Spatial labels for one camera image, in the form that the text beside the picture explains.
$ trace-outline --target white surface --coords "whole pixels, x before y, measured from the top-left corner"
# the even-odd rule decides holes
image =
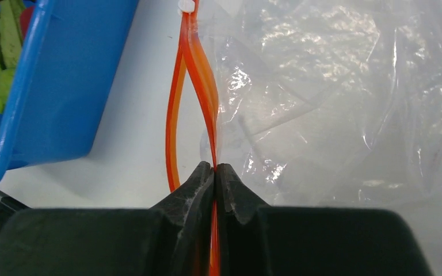
[[[91,154],[8,171],[0,189],[31,207],[149,207],[165,197],[165,116],[180,20],[175,0],[141,0]],[[205,129],[192,84],[185,83],[181,181],[200,161]]]

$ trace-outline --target transparent plastic sheet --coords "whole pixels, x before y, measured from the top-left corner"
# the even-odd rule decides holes
[[[202,4],[219,162],[270,204],[397,210],[442,268],[442,221],[417,219],[442,216],[442,2]]]

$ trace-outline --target red object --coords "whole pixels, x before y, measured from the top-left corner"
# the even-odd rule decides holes
[[[31,20],[31,16],[33,15],[34,10],[35,6],[31,6],[25,9],[20,15],[20,25],[21,25],[21,33],[23,34],[23,40],[26,37],[26,32],[28,31],[29,22]]]

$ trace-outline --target blue basket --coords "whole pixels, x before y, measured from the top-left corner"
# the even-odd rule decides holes
[[[89,153],[137,4],[37,1],[0,115],[0,180]]]

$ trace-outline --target plastic wrap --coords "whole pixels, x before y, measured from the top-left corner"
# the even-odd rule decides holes
[[[439,2],[205,2],[218,159],[264,200],[385,206],[442,188]]]

